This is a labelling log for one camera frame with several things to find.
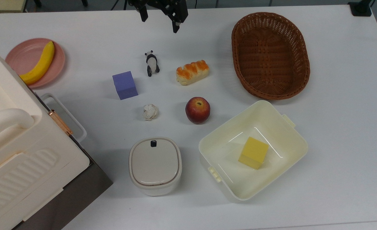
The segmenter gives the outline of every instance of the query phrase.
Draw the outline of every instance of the red apple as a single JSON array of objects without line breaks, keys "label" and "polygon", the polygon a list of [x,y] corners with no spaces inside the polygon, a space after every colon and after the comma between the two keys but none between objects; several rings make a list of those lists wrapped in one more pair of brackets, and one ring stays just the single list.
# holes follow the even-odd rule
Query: red apple
[{"label": "red apple", "polygon": [[200,96],[193,97],[186,104],[186,115],[194,124],[201,124],[210,116],[210,104]]}]

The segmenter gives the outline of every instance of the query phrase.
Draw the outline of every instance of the white container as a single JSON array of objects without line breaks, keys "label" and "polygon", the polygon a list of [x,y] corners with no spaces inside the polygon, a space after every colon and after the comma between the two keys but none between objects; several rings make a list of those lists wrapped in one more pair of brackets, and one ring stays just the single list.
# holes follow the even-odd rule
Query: white container
[{"label": "white container", "polygon": [[0,230],[26,221],[89,166],[89,158],[0,57]]},{"label": "white container", "polygon": [[181,169],[179,147],[169,138],[146,138],[130,150],[130,178],[146,195],[160,196],[171,192],[180,180]]},{"label": "white container", "polygon": [[[231,202],[246,201],[307,153],[308,145],[294,127],[271,103],[258,101],[200,141],[200,162]],[[259,169],[238,162],[248,137],[269,145]]]}]

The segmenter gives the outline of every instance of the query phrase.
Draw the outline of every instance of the yellow sponge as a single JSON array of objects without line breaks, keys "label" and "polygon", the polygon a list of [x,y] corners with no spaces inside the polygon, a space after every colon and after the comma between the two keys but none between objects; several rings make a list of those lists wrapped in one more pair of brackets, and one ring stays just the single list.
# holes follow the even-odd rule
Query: yellow sponge
[{"label": "yellow sponge", "polygon": [[247,142],[242,149],[241,156],[238,159],[239,162],[250,166],[254,169],[259,169],[263,164],[266,152],[269,145],[256,140],[252,137],[248,137]]}]

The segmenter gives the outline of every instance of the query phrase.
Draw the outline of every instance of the brown woven basket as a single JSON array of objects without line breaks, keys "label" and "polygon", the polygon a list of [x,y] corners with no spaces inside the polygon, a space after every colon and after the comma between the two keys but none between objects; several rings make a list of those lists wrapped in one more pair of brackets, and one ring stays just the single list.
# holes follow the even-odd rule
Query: brown woven basket
[{"label": "brown woven basket", "polygon": [[291,98],[309,80],[310,68],[299,29],[276,13],[252,13],[231,35],[234,68],[244,88],[268,100]]}]

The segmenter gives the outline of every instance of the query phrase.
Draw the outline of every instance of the plastic tray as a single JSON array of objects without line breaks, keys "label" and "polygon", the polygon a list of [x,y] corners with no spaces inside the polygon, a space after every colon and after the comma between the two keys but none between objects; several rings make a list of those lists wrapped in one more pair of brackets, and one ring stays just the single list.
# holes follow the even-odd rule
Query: plastic tray
[{"label": "plastic tray", "polygon": [[[248,200],[307,153],[294,127],[269,102],[258,101],[200,141],[200,161],[230,201]],[[258,170],[238,162],[248,137],[269,144]]]}]

